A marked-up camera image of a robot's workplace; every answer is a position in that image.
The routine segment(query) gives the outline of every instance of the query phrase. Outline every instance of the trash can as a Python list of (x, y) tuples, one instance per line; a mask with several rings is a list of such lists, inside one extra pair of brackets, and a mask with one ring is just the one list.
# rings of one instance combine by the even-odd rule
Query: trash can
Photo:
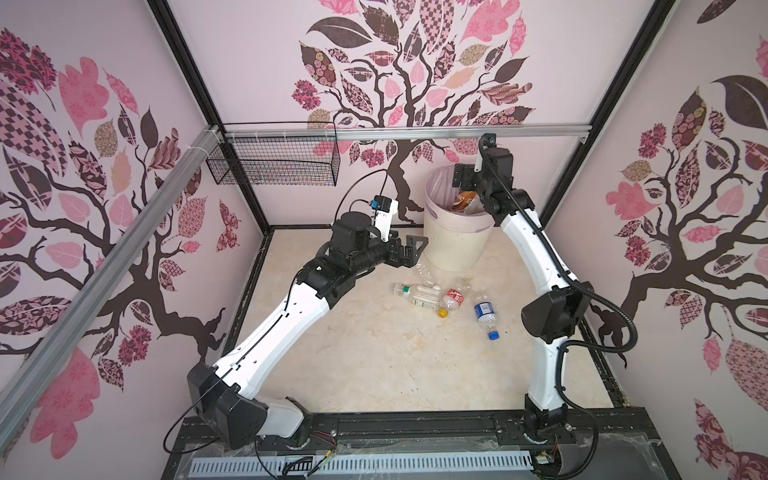
[(458, 194), (452, 183), (453, 165), (436, 169), (426, 182), (424, 235), (429, 245), (424, 254), (436, 267), (458, 272), (480, 258), (494, 220), (484, 210), (475, 214), (451, 212)]

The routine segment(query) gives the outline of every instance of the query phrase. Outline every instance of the black cable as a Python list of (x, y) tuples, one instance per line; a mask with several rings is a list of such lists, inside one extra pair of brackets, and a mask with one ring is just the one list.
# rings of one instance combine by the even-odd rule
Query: black cable
[(555, 388), (557, 389), (558, 393), (560, 394), (560, 397), (563, 399), (563, 402), (565, 402), (566, 405), (574, 409), (577, 409), (580, 412), (583, 412), (584, 414), (589, 416), (589, 418), (591, 419), (592, 445), (590, 445), (589, 452), (587, 453), (587, 457), (584, 459), (581, 465), (579, 465), (572, 472), (569, 472), (563, 475), (546, 475), (546, 474), (537, 472), (536, 475), (542, 478), (547, 478), (549, 480), (568, 480), (569, 478), (573, 478), (577, 475), (580, 475), (587, 468), (589, 463), (592, 461), (592, 458), (594, 457), (594, 454), (598, 449), (599, 431), (598, 431), (598, 421), (594, 417), (594, 415), (592, 415), (592, 413), (586, 410), (584, 407), (574, 403), (564, 393), (565, 388), (562, 385), (562, 372), (563, 372), (563, 362), (565, 360), (565, 353), (568, 351), (569, 346), (583, 346), (588, 349), (594, 349), (594, 350), (597, 350), (600, 352), (606, 352), (606, 353), (628, 352), (629, 350), (633, 349), (635, 345), (637, 345), (637, 328), (632, 322), (632, 319), (618, 305), (614, 304), (610, 300), (607, 300), (600, 295), (597, 295), (595, 292), (591, 292), (587, 288), (583, 287), (580, 283), (575, 282), (573, 281), (572, 278), (570, 278), (570, 276), (568, 275), (568, 272), (565, 271), (565, 268), (560, 263), (560, 260), (558, 259), (557, 254), (554, 252), (552, 245), (549, 243), (549, 240), (547, 240), (547, 237), (544, 235), (544, 231), (538, 225), (536, 225), (536, 223), (529, 217), (529, 215), (525, 212), (525, 210), (523, 210), (523, 208), (520, 206), (520, 203), (515, 198), (515, 195), (512, 194), (511, 190), (509, 190), (509, 187), (504, 183), (501, 177), (499, 177), (498, 172), (496, 171), (495, 168), (493, 168), (493, 165), (491, 165), (491, 161), (488, 158), (488, 155), (485, 153), (484, 147), (485, 147), (485, 142), (481, 137), (478, 148), (480, 150), (480, 155), (482, 156), (483, 162), (491, 171), (491, 174), (496, 179), (496, 181), (502, 186), (502, 188), (504, 189), (504, 192), (507, 194), (507, 197), (509, 197), (512, 203), (515, 205), (515, 208), (517, 208), (518, 212), (523, 216), (523, 218), (528, 223), (528, 225), (531, 226), (536, 236), (541, 241), (541, 244), (544, 245), (544, 249), (547, 250), (547, 255), (549, 255), (549, 257), (551, 258), (552, 263), (554, 264), (554, 268), (560, 274), (560, 278), (565, 280), (565, 282), (571, 288), (585, 295), (587, 298), (590, 298), (595, 302), (600, 303), (603, 306), (606, 306), (609, 310), (614, 311), (617, 315), (619, 315), (619, 317), (621, 317), (621, 319), (626, 324), (627, 329), (629, 330), (629, 339), (622, 346), (605, 346), (605, 345), (599, 345), (597, 343), (584, 342), (581, 340), (566, 340), (558, 348), (558, 358), (557, 358), (557, 362), (555, 363), (555, 371), (554, 371)]

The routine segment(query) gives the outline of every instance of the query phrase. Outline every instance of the black wire basket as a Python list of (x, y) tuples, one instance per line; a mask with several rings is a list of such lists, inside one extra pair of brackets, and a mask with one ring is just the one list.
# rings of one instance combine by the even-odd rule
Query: black wire basket
[(302, 132), (292, 136), (290, 132), (271, 127), (253, 134), (226, 137), (226, 143), (219, 144), (207, 158), (216, 183), (336, 186), (341, 159), (333, 122), (251, 124), (297, 123), (307, 124), (317, 135)]

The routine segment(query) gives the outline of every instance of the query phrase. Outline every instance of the crushed plastic bottle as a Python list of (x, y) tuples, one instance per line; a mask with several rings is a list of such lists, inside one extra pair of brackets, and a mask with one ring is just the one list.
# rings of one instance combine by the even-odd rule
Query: crushed plastic bottle
[(395, 283), (394, 294), (404, 296), (410, 303), (430, 310), (437, 310), (440, 306), (440, 292), (424, 285)]

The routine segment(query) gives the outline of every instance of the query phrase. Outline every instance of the floor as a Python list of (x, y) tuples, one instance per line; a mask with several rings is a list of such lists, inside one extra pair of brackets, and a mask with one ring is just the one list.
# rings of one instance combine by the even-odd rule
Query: floor
[[(492, 298), (500, 339), (488, 340), (466, 304), (441, 319), (394, 296), (394, 283), (419, 283), (419, 276), (381, 265), (296, 341), (260, 394), (291, 396), (312, 412), (522, 409), (532, 346), (520, 311), (535, 292), (512, 242), (500, 229), (493, 230), (481, 259), (462, 275)], [(421, 232), (409, 228), (400, 235)], [(275, 232), (239, 340), (285, 297), (295, 272), (330, 234)], [(444, 287), (456, 278), (437, 269), (434, 273)], [(575, 402), (588, 408), (612, 406), (586, 349), (571, 350), (565, 375)]]

